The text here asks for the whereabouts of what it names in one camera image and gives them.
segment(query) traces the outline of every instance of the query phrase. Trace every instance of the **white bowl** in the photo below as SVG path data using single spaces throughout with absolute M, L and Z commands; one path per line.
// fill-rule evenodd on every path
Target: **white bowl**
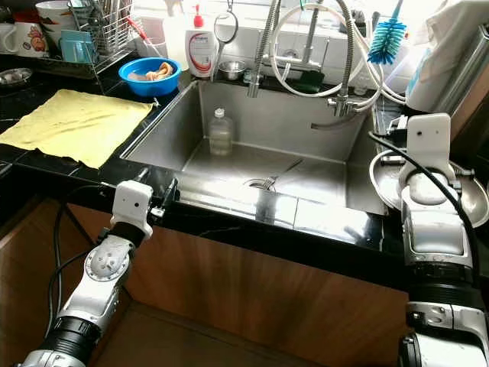
M 75 18 L 67 0 L 38 2 L 36 4 L 40 22 L 44 24 L 75 24 Z

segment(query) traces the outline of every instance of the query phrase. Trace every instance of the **blue bowl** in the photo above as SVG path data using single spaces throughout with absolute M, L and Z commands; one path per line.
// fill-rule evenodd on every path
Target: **blue bowl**
M 173 67 L 173 74 L 163 80 L 140 81 L 129 79 L 130 73 L 144 75 L 148 71 L 157 71 L 163 63 L 169 63 Z M 178 87 L 178 78 L 182 70 L 175 60 L 163 57 L 144 57 L 126 63 L 119 69 L 119 76 L 126 81 L 132 92 L 141 97 L 158 97 L 172 93 Z

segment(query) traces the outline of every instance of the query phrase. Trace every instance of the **mug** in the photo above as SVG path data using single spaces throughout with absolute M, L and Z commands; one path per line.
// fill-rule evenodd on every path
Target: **mug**
M 89 32 L 61 31 L 61 53 L 69 63 L 95 63 L 96 49 Z
M 0 39 L 2 39 L 9 31 L 14 28 L 13 24 L 10 23 L 0 23 Z M 7 42 L 9 48 L 14 48 L 13 41 Z M 8 52 L 5 47 L 3 47 L 3 42 L 0 42 L 0 54 L 12 54 L 12 52 Z
M 14 47 L 8 46 L 8 39 L 14 38 Z M 46 38 L 38 23 L 16 21 L 14 27 L 2 35 L 2 46 L 7 52 L 26 57 L 49 56 Z

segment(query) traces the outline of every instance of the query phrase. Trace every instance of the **yellow cloth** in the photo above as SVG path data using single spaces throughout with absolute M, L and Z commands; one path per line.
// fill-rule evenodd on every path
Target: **yellow cloth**
M 0 143 L 71 157 L 99 168 L 151 110 L 151 104 L 61 89 L 0 135 Z

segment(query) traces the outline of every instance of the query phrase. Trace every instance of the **black granite countertop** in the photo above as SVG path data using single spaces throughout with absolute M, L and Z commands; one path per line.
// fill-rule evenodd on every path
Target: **black granite countertop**
M 150 99 L 141 99 L 132 94 L 128 86 L 118 78 L 117 69 L 122 63 L 100 75 L 105 94 L 151 102 Z M 12 66 L 3 63 L 0 55 L 0 71 L 9 67 Z M 190 80 L 189 75 L 182 75 L 180 90 L 188 85 Z M 20 117 L 32 112 L 62 88 L 101 94 L 96 80 L 75 80 L 35 73 L 30 85 L 23 90 L 0 89 L 0 132 L 13 126 Z M 164 106 L 177 93 L 178 91 L 175 91 L 169 96 L 159 98 L 161 107 L 153 109 L 99 170 L 88 168 L 68 158 L 57 158 L 40 151 L 24 151 L 0 145 L 0 205 L 4 204 L 0 221 L 5 220 L 7 213 L 15 211 L 30 195 L 37 193 L 62 197 L 73 188 L 85 184 L 105 182 L 116 185 L 122 180 L 135 177 L 144 167 L 148 167 L 150 171 L 147 184 L 154 188 L 157 196 L 161 195 L 173 177 L 181 178 L 184 174 L 126 161 L 121 159 L 120 155 L 155 121 Z M 264 203 L 275 203 L 276 198 L 281 195 L 264 191 L 261 196 L 265 199 Z M 350 209 L 296 198 L 287 200 L 292 203 L 285 215 L 288 219 L 284 220 L 288 225 L 277 225 L 273 220 L 270 221 L 270 218 L 267 218 L 266 207 L 262 210 L 265 213 L 263 216 L 259 217 L 257 214 L 250 218 L 232 210 L 213 210 L 185 202 L 175 202 L 167 210 L 161 225 L 376 284 L 405 289 L 399 213 L 378 216 L 355 211 L 362 218 L 360 228 L 355 229 L 351 227 L 353 212 Z M 101 198 L 88 191 L 76 195 L 71 201 L 107 212 L 110 212 L 112 207 L 110 196 Z M 328 218 L 334 218 L 336 225 L 324 224 Z M 349 228 L 349 231 L 338 228 Z M 482 232 L 486 236 L 487 230 L 482 229 Z

